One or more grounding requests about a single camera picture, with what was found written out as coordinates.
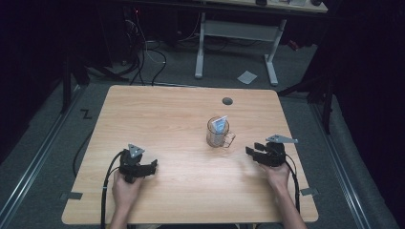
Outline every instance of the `tabletop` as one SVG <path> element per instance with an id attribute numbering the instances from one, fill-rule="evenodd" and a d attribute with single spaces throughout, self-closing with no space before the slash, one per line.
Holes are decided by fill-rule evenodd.
<path id="1" fill-rule="evenodd" d="M 231 105 L 223 99 L 231 98 Z M 206 143 L 207 121 L 227 115 L 236 137 L 229 148 Z M 128 143 L 145 150 L 140 164 L 158 160 L 141 186 L 130 223 L 227 223 L 281 221 L 266 175 L 245 146 L 271 135 L 291 137 L 277 93 L 271 90 L 113 86 L 62 216 L 67 224 L 97 224 L 102 184 L 113 157 Z M 301 189 L 308 183 L 294 144 L 286 152 L 297 166 Z M 114 213 L 107 193 L 106 221 Z M 288 189 L 294 197 L 292 177 Z M 312 196 L 300 198 L 304 221 L 316 221 Z"/>

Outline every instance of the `paper on floor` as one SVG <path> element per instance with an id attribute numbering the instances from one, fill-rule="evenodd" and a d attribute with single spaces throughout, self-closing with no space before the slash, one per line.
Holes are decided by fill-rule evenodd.
<path id="1" fill-rule="evenodd" d="M 256 74 L 246 71 L 238 77 L 238 80 L 243 82 L 244 84 L 250 84 L 256 77 Z"/>

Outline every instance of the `black wire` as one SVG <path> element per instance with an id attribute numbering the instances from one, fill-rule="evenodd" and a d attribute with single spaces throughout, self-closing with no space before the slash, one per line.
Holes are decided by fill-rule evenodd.
<path id="1" fill-rule="evenodd" d="M 158 45 L 156 46 L 156 47 L 154 47 L 154 48 L 150 48 L 149 46 L 147 46 L 147 44 L 146 44 L 146 46 L 148 47 L 148 51 L 153 51 L 153 50 L 156 50 L 156 49 L 158 49 L 159 47 L 160 47 L 160 45 L 161 45 L 161 43 L 160 43 L 160 41 L 159 40 L 155 40 L 155 41 L 145 41 L 145 43 L 158 43 Z"/>
<path id="2" fill-rule="evenodd" d="M 298 178 L 297 178 L 297 169 L 295 167 L 295 172 L 294 170 L 292 170 L 291 166 L 288 164 L 288 162 L 286 162 L 286 165 L 289 167 L 289 170 L 291 171 L 292 174 L 292 179 L 294 180 L 294 184 L 295 184 L 295 208 L 297 208 L 298 213 L 301 212 L 300 209 L 300 187 L 298 184 Z"/>
<path id="3" fill-rule="evenodd" d="M 116 159 L 123 154 L 123 151 L 119 152 L 116 156 L 114 156 L 113 161 L 111 161 L 110 167 L 108 167 L 107 170 L 107 175 L 105 176 L 104 179 L 104 184 L 102 186 L 102 197 L 101 197 L 101 219 L 100 219 L 100 228 L 105 229 L 105 202 L 107 198 L 107 187 L 108 187 L 108 177 L 110 176 L 111 173 L 114 172 L 111 171 L 111 168 L 114 165 L 114 162 L 116 162 Z"/>
<path id="4" fill-rule="evenodd" d="M 224 41 L 224 45 L 223 45 L 222 47 L 220 47 L 219 49 L 217 49 L 217 50 L 208 49 L 208 48 L 206 47 L 206 45 L 204 45 L 203 47 L 204 47 L 206 50 L 208 50 L 208 51 L 217 52 L 217 51 L 221 51 L 221 50 L 223 50 L 224 48 L 226 48 L 227 45 L 228 45 L 228 42 L 229 42 L 229 40 L 226 38 L 225 41 Z"/>
<path id="5" fill-rule="evenodd" d="M 195 35 L 195 33 L 196 33 L 196 30 L 198 29 L 198 27 L 199 27 L 199 25 L 200 25 L 200 20 L 201 20 L 201 18 L 202 18 L 202 14 L 199 13 L 199 17 L 197 18 L 197 22 L 196 22 L 196 26 L 194 27 L 194 30 L 193 30 L 193 31 L 191 32 L 191 34 L 188 35 L 187 37 L 178 40 L 178 41 L 177 41 L 178 44 L 184 46 L 183 44 L 181 44 L 181 42 L 183 42 L 183 41 L 188 41 L 188 40 L 193 40 L 193 39 L 195 39 L 195 38 L 197 38 L 197 37 L 200 37 L 199 35 Z"/>
<path id="6" fill-rule="evenodd" d="M 250 46 L 254 46 L 254 45 L 259 45 L 261 43 L 261 41 L 260 40 L 255 40 L 255 41 L 250 41 L 249 44 L 243 44 L 243 43 L 240 43 L 240 42 L 229 40 L 229 43 L 234 44 L 234 45 L 239 45 L 239 46 L 250 47 Z"/>
<path id="7" fill-rule="evenodd" d="M 179 44 L 179 45 L 181 45 L 183 47 L 186 47 L 186 48 L 197 47 L 200 44 L 200 42 L 199 42 L 199 40 L 194 41 L 196 38 L 199 38 L 199 36 L 190 37 L 190 38 L 185 39 L 185 40 L 180 40 L 180 41 L 178 41 L 177 44 Z M 183 43 L 186 43 L 186 42 L 193 42 L 193 44 L 192 45 L 184 45 Z"/>
<path id="8" fill-rule="evenodd" d="M 154 86 L 154 84 L 155 84 L 155 79 L 158 77 L 158 75 L 164 70 L 164 68 L 166 67 L 166 56 L 163 54 L 163 53 L 161 53 L 161 52 L 159 52 L 159 51 L 154 51 L 154 50 L 150 50 L 150 51 L 152 51 L 152 52 L 157 52 L 157 53 L 159 53 L 161 56 L 163 56 L 163 58 L 164 58 L 164 65 L 163 65 L 163 67 L 161 67 L 161 69 L 158 71 L 158 73 L 156 73 L 155 74 L 155 76 L 153 77 L 153 79 L 152 79 L 152 86 Z"/>
<path id="9" fill-rule="evenodd" d="M 129 85 L 132 85 L 134 83 L 135 79 L 137 78 L 137 76 L 139 75 L 140 82 L 142 83 L 143 86 L 145 86 L 145 83 L 143 82 L 142 75 L 141 75 L 141 71 L 143 69 L 144 62 L 145 62 L 145 51 L 142 48 L 142 64 L 140 65 L 137 74 L 135 74 L 135 76 L 132 78 L 131 83 Z"/>
<path id="10" fill-rule="evenodd" d="M 86 136 L 86 139 L 81 143 L 80 147 L 78 148 L 77 152 L 75 153 L 74 162 L 73 162 L 73 164 L 72 164 L 72 165 L 73 165 L 73 170 L 74 170 L 74 176 L 75 176 L 75 177 L 77 177 L 77 171 L 76 171 L 76 168 L 75 168 L 75 164 L 76 164 L 76 161 L 77 161 L 77 157 L 78 157 L 78 155 L 79 155 L 81 149 L 83 148 L 84 144 L 86 144 L 86 142 L 89 140 L 89 138 L 90 138 L 90 136 L 92 135 L 92 133 L 93 133 L 94 130 L 95 130 L 95 129 L 93 129 L 91 132 L 89 132 L 89 134 Z"/>
<path id="11" fill-rule="evenodd" d="M 128 36 L 129 36 L 129 43 L 130 43 L 129 58 L 131 58 L 131 56 L 133 55 L 134 51 L 137 48 L 137 43 L 136 42 L 137 42 L 137 36 L 139 36 L 139 28 L 138 28 L 138 26 L 137 26 L 137 24 L 135 22 L 133 22 L 131 20 L 129 20 L 129 21 L 131 22 L 130 24 L 132 26 L 130 34 L 127 33 Z M 139 66 L 138 60 L 139 60 L 138 56 L 135 55 L 131 67 L 128 68 L 127 70 L 122 71 L 121 73 L 117 73 L 117 75 L 123 76 L 123 75 L 125 75 L 127 73 L 130 73 L 133 70 L 135 70 Z"/>

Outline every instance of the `gray carpet floor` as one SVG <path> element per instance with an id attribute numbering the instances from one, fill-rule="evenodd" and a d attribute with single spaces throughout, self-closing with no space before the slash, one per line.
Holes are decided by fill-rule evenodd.
<path id="1" fill-rule="evenodd" d="M 221 44 L 208 43 L 205 52 L 204 77 L 202 79 L 194 78 L 197 48 L 192 45 L 193 42 L 188 42 L 184 43 L 184 46 L 178 46 L 177 48 L 164 45 L 157 48 L 157 51 L 164 53 L 167 59 L 165 69 L 156 79 L 157 83 L 281 91 L 300 82 L 316 51 L 316 47 L 303 48 L 297 52 L 289 47 L 279 47 L 274 58 L 279 85 L 278 87 L 272 87 L 266 76 L 266 66 L 261 54 L 268 44 L 260 43 L 248 47 L 232 44 L 221 51 L 214 52 L 211 49 L 218 49 Z M 162 61 L 159 54 L 155 52 L 149 52 L 148 54 L 151 55 L 153 60 L 149 56 L 145 57 L 145 65 L 142 70 L 142 78 L 145 82 L 151 81 L 162 66 L 161 63 L 157 63 Z M 122 68 L 115 66 L 113 70 L 121 71 Z M 238 81 L 237 77 L 245 71 L 254 73 L 258 77 L 251 84 L 244 84 Z M 75 164 L 77 169 L 85 154 L 86 137 L 96 125 L 97 117 L 109 87 L 115 84 L 127 84 L 97 76 L 97 73 L 92 70 L 90 72 L 92 73 L 91 83 L 83 90 L 83 94 L 72 107 L 69 116 L 61 127 L 60 133 L 54 139 L 45 163 L 13 215 L 8 228 L 98 227 L 97 225 L 65 225 L 61 221 L 66 200 L 60 197 L 63 193 L 69 193 L 75 182 L 73 171 L 75 154 L 78 152 Z M 133 75 L 132 73 L 127 76 L 131 79 Z M 311 111 L 313 105 L 307 103 L 304 95 L 291 94 L 281 97 L 280 100 L 291 133 L 293 137 L 300 140 L 300 143 L 296 146 L 309 186 L 319 191 L 319 194 L 314 196 L 319 220 L 308 223 L 308 228 L 357 228 L 338 176 L 332 169 L 333 166 L 328 153 L 327 142 L 324 140 L 324 133 L 317 125 L 319 120 Z M 0 182 L 3 184 L 0 194 L 1 206 L 7 203 L 14 187 L 29 167 L 47 133 L 59 118 L 61 108 L 62 88 L 59 86 L 32 119 L 29 130 L 23 135 L 11 155 L 0 167 L 2 174 Z M 90 118 L 84 118 L 84 110 L 88 111 L 87 116 Z M 330 127 L 331 138 L 364 206 L 371 227 L 398 228 L 352 143 L 336 99 L 333 100 Z M 277 223 L 263 226 L 264 228 L 281 228 Z"/>

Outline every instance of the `table leg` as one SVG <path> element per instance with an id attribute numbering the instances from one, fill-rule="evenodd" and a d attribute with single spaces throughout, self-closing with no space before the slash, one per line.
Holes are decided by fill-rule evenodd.
<path id="1" fill-rule="evenodd" d="M 196 78 L 203 77 L 203 39 L 205 33 L 205 12 L 202 12 L 202 21 L 200 25 L 200 46 L 199 52 L 197 53 L 197 63 L 196 63 Z"/>
<path id="2" fill-rule="evenodd" d="M 271 47 L 270 54 L 265 55 L 267 73 L 268 73 L 268 77 L 270 78 L 270 84 L 272 86 L 278 85 L 277 75 L 276 75 L 276 72 L 274 71 L 274 66 L 273 66 L 273 58 L 277 51 L 277 47 L 280 43 L 281 36 L 283 35 L 283 31 L 284 31 L 284 27 L 286 26 L 286 23 L 287 23 L 286 19 L 283 19 L 281 21 L 280 26 L 276 32 L 273 46 Z"/>

